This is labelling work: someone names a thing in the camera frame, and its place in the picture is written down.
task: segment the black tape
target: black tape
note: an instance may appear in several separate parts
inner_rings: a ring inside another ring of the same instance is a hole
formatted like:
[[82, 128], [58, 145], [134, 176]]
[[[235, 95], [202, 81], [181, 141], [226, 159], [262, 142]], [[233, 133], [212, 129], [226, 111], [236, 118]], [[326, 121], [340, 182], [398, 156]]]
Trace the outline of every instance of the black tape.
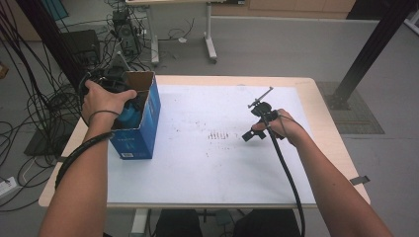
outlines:
[[353, 186], [358, 185], [358, 184], [365, 184], [365, 183], [368, 183], [369, 181], [370, 181], [370, 178], [368, 178], [367, 176], [360, 176], [360, 177], [350, 180]]

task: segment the hand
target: hand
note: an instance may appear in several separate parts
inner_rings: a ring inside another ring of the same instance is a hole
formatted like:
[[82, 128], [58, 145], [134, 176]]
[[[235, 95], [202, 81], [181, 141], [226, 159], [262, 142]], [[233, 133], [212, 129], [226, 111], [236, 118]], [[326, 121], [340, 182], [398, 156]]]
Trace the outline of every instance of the hand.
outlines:
[[[82, 117], [89, 123], [93, 123], [97, 119], [107, 119], [112, 125], [114, 119], [123, 111], [125, 102], [136, 96], [134, 90], [117, 94], [108, 92], [91, 80], [87, 80], [85, 85], [89, 89], [89, 93], [84, 97]], [[110, 111], [112, 113], [94, 114], [98, 111]]]
[[[286, 137], [290, 144], [294, 145], [293, 138], [297, 137], [304, 129], [293, 119], [290, 113], [283, 109], [278, 110], [277, 119], [269, 122], [271, 128], [277, 134]], [[252, 126], [254, 130], [266, 129], [263, 122], [256, 123]]]

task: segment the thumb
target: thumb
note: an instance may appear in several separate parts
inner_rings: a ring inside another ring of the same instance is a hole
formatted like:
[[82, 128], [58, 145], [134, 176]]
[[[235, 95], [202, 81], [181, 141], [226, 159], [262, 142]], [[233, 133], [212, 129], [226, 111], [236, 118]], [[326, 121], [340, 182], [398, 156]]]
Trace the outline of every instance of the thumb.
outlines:
[[253, 130], [265, 130], [266, 126], [263, 122], [259, 122], [259, 123], [253, 124], [252, 129]]
[[118, 93], [118, 95], [121, 98], [121, 100], [127, 101], [129, 99], [133, 99], [133, 98], [136, 97], [136, 91], [134, 91], [134, 90], [128, 90], [128, 91], [124, 91], [124, 92]]

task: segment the white tabletop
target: white tabletop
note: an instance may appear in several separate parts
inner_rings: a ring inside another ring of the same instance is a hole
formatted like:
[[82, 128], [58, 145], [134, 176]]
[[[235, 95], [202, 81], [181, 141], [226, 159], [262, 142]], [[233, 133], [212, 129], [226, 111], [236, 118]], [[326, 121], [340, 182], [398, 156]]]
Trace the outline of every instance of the white tabletop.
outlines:
[[[191, 76], [156, 76], [156, 79], [162, 108], [153, 159], [121, 160], [110, 145], [109, 206], [295, 207], [290, 184], [269, 137], [264, 140], [254, 137], [248, 142], [241, 138], [258, 120], [247, 105], [267, 91], [268, 86], [275, 89], [263, 101], [291, 112], [348, 179], [358, 177], [311, 79]], [[85, 125], [79, 122], [63, 156], [80, 144], [85, 131]], [[280, 147], [301, 202], [305, 207], [315, 206], [295, 149], [285, 141], [280, 141]], [[41, 205], [49, 204], [58, 167], [40, 198]], [[369, 201], [362, 185], [357, 190]]]

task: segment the gray floor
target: gray floor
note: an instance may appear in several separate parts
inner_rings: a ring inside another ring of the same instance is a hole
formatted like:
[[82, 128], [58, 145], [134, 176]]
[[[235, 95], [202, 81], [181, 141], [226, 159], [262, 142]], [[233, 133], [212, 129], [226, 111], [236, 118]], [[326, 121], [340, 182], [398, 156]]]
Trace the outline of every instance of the gray floor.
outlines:
[[[295, 76], [341, 81], [376, 25], [357, 21], [213, 18], [217, 64], [208, 60], [197, 24], [187, 43], [160, 43], [161, 63], [154, 70], [157, 75]], [[32, 46], [42, 51], [38, 43]], [[4, 48], [0, 50], [1, 59], [8, 63]], [[419, 232], [418, 65], [419, 37], [402, 26], [357, 88], [385, 134], [342, 135], [358, 172], [372, 180], [366, 189], [373, 208], [395, 236], [417, 236]], [[27, 116], [27, 99], [12, 68], [8, 77], [0, 81], [0, 120], [19, 124]], [[16, 177], [28, 160], [22, 151], [34, 130], [28, 126], [19, 133], [8, 161], [0, 168], [2, 177]], [[41, 191], [42, 187], [24, 190], [24, 195], [0, 209], [28, 203]], [[158, 211], [152, 211], [152, 228]], [[236, 210], [231, 213], [235, 220], [240, 217]], [[1, 212], [1, 235], [36, 236], [43, 214], [44, 209], [37, 204]], [[106, 231], [127, 236], [132, 215], [130, 209], [109, 210]], [[316, 209], [306, 210], [305, 215], [307, 236], [328, 236]], [[202, 222], [202, 228], [205, 236], [222, 233], [213, 217]]]

